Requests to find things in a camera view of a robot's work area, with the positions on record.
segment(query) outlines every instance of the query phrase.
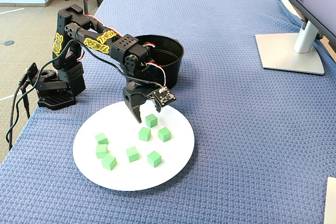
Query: white plate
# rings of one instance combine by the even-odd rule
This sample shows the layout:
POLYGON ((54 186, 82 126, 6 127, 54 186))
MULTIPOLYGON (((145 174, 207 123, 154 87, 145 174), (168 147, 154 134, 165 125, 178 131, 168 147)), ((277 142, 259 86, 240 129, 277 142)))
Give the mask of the white plate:
POLYGON ((74 140, 73 158, 80 172, 97 185, 121 191, 144 190, 160 185, 179 173, 189 161, 194 149, 194 132, 189 121, 176 109, 166 106, 160 113, 147 101, 140 106, 142 123, 133 117, 124 102, 109 105, 93 114, 81 126, 74 140), (139 140, 141 127, 146 127, 145 117, 154 114, 157 126, 151 128, 148 142, 139 140), (172 138, 162 142, 158 130, 167 127, 172 138), (112 171, 102 167, 96 157, 95 135, 104 132, 109 140, 109 154, 115 156, 117 165, 112 171), (129 163, 126 149, 135 146, 140 159, 129 163), (147 155, 156 151, 161 164, 153 168, 147 155))

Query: foam cube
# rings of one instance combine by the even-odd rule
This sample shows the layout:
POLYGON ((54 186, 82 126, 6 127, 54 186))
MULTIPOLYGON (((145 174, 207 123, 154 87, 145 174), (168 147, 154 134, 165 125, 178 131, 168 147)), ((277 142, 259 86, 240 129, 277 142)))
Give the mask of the foam cube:
POLYGON ((153 151, 147 156, 147 162, 155 168, 161 163, 161 156, 156 151, 153 151))
POLYGON ((96 136, 94 136, 96 141, 97 141, 97 144, 108 144, 109 141, 107 140, 107 137, 105 136, 104 133, 100 133, 96 136))
POLYGON ((108 154, 107 144, 98 144, 96 147, 96 156, 97 158, 103 158, 108 154))
POLYGON ((158 123, 158 118, 153 115, 153 114, 150 114, 148 116, 146 116, 146 125, 149 127, 149 128, 152 128, 154 126, 156 126, 158 123))
POLYGON ((151 129, 142 127, 139 132, 139 139, 148 142, 151 138, 151 129))
POLYGON ((159 139, 166 142, 172 137, 172 133, 166 127, 159 130, 159 139))
POLYGON ((138 153, 137 149, 135 148, 135 146, 126 149, 126 154, 127 154, 128 160, 130 162, 133 162, 133 161, 136 161, 136 160, 139 159, 139 153, 138 153))
POLYGON ((105 169, 112 170, 117 164, 117 159, 110 154, 106 154, 102 159, 101 164, 105 169))

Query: monitor stand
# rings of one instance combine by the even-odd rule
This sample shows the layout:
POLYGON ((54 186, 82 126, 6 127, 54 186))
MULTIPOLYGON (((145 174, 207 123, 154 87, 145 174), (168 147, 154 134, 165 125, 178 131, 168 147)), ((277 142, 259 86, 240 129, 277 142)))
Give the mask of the monitor stand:
POLYGON ((295 34, 257 34, 263 68, 324 74, 321 58, 313 42, 318 29, 308 22, 295 34))

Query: robotic arm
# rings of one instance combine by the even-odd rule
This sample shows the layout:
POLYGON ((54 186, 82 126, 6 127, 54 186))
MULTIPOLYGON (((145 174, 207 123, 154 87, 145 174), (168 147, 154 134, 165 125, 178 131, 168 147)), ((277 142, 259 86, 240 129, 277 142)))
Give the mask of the robotic arm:
MULTIPOLYGON (((85 89, 81 47, 99 59, 91 50, 110 56, 121 66, 120 73, 126 77, 127 86, 123 88, 123 97, 127 107, 141 123, 140 105, 151 99, 155 108, 161 108, 175 101, 175 96, 166 86, 153 80, 150 63, 153 44, 141 44, 140 41, 127 34, 120 35, 112 28, 104 26, 93 16, 83 15, 83 9, 72 5, 58 12, 57 31, 53 44, 53 59, 59 56, 65 45, 74 39, 64 57, 53 62, 58 74, 52 70, 44 70, 38 80, 37 92, 40 97, 39 106, 52 110, 61 109, 76 103, 75 96, 85 89)), ((37 81, 38 70, 33 64, 28 71, 28 78, 33 85, 37 81)))

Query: yellow label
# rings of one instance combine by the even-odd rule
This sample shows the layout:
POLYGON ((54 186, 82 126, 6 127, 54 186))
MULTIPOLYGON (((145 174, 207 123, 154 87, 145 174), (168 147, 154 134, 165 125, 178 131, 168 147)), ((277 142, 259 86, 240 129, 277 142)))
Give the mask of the yellow label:
POLYGON ((96 51, 101 51, 104 54, 108 54, 109 53, 109 49, 110 47, 107 45, 102 45, 101 43, 99 43, 98 41, 95 41, 93 39, 90 38, 86 38, 84 40, 84 45, 88 46, 89 48, 92 48, 93 50, 96 51))
POLYGON ((53 44, 53 52, 58 56, 62 50, 63 35, 56 33, 55 41, 53 44))
POLYGON ((97 41, 104 44, 108 39, 113 38, 115 35, 117 35, 117 33, 115 33, 112 30, 109 30, 109 31, 106 31, 105 33, 103 33, 103 35, 99 36, 97 38, 97 41))

